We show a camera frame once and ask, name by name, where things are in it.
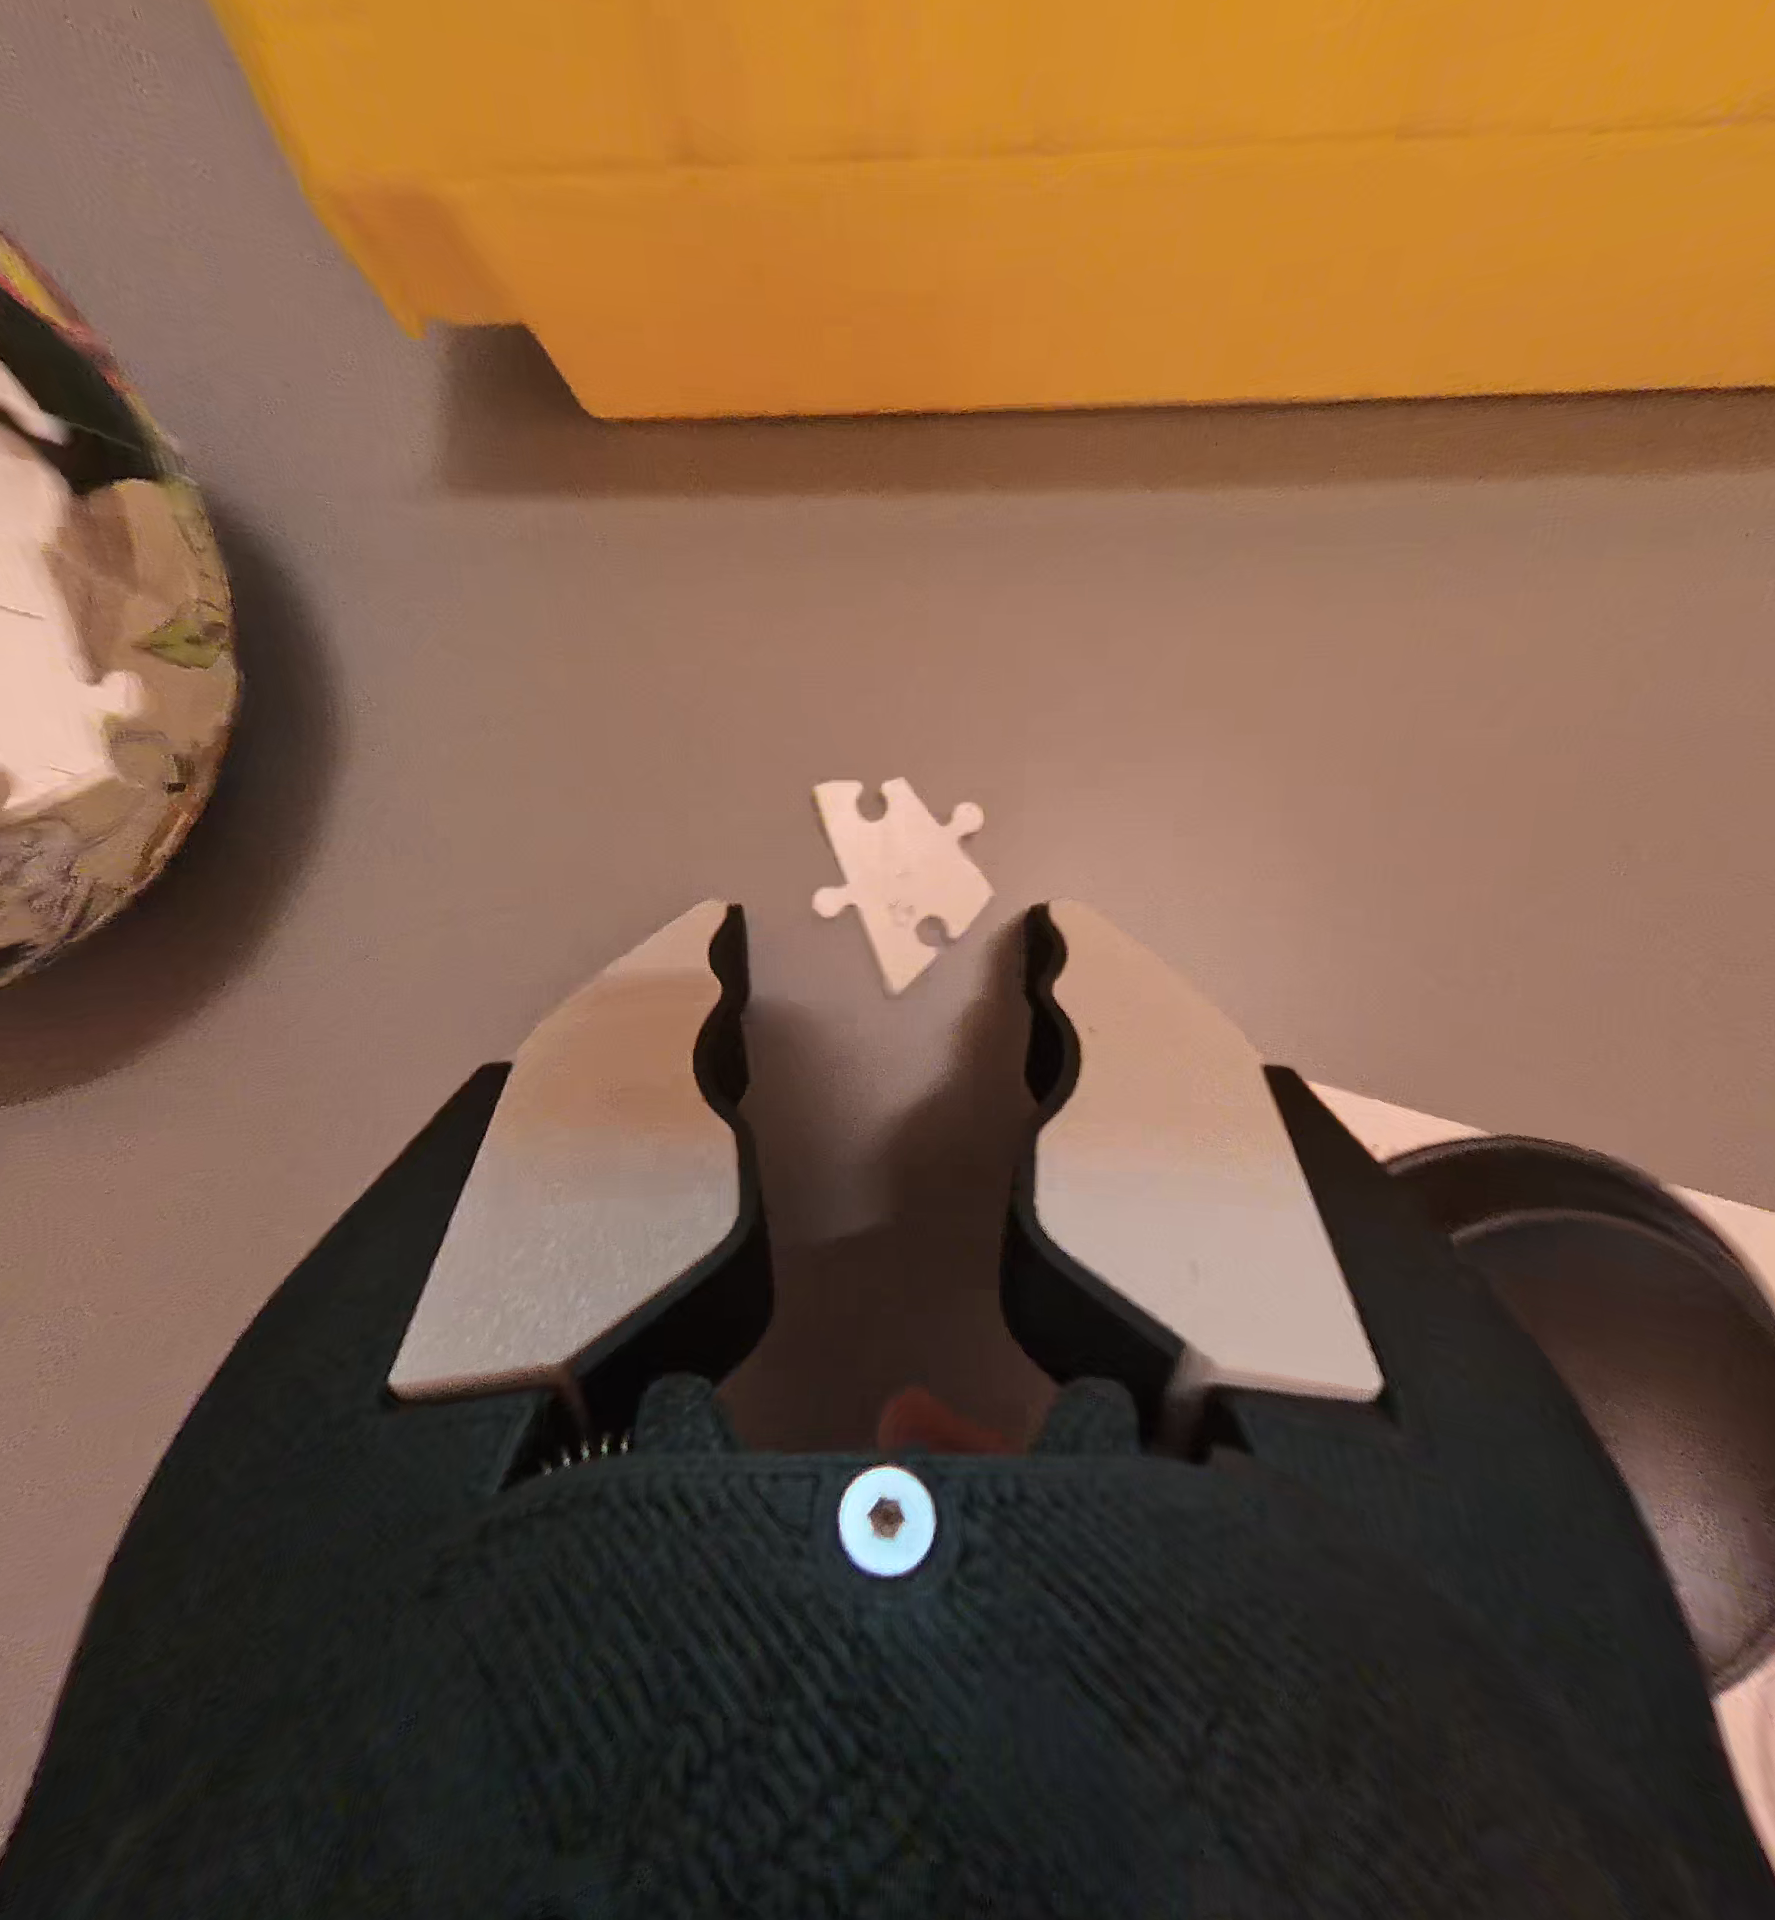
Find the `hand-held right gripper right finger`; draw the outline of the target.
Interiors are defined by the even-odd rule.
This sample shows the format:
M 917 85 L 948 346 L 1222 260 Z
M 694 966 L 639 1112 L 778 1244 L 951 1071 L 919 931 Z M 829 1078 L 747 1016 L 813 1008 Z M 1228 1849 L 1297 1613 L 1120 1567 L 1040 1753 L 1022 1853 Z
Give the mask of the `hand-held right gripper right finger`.
M 1029 1133 L 999 1309 L 1058 1385 L 1134 1409 L 1210 1390 L 1374 1407 L 1382 1378 L 1266 1058 L 1081 902 L 1025 909 Z

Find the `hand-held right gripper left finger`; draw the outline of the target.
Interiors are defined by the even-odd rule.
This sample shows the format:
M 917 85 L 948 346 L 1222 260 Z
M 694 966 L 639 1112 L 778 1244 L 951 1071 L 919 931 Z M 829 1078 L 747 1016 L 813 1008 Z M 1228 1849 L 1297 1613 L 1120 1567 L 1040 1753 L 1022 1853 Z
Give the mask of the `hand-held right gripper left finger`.
M 390 1364 L 394 1400 L 723 1385 L 768 1328 L 747 928 L 695 902 L 519 1047 Z

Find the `white jigsaw piece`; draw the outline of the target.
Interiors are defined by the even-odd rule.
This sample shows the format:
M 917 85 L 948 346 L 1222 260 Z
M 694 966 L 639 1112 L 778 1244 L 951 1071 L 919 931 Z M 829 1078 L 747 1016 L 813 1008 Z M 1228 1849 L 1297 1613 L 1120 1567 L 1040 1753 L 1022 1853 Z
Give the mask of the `white jigsaw piece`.
M 840 863 L 840 883 L 813 892 L 817 922 L 858 913 L 882 995 L 905 995 L 943 946 L 966 934 L 995 883 L 966 853 L 981 808 L 956 799 L 935 816 L 909 782 L 817 782 L 813 808 Z

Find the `colourful puzzle ball shell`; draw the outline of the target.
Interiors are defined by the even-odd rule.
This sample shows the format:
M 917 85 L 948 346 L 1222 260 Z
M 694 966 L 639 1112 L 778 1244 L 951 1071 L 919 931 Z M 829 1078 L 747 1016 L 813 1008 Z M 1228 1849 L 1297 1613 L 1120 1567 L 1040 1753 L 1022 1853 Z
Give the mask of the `colourful puzzle ball shell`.
M 232 714 L 232 592 L 204 491 L 0 228 L 0 984 L 155 883 Z

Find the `black round ball stand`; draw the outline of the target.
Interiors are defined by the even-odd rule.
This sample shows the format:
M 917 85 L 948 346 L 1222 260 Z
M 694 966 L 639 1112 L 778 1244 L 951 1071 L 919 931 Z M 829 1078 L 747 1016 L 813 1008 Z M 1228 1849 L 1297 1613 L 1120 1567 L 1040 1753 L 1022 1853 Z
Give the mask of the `black round ball stand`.
M 1688 1613 L 1708 1691 L 1775 1653 L 1775 1305 L 1654 1176 L 1563 1141 L 1382 1163 L 1563 1372 Z

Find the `large yellow plastic bin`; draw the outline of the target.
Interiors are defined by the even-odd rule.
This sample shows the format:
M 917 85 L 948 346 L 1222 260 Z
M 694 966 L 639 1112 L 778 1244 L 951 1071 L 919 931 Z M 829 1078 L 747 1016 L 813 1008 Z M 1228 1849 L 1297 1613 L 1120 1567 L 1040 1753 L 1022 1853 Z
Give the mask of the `large yellow plastic bin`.
M 600 421 L 1775 391 L 1775 0 L 232 0 L 407 333 Z

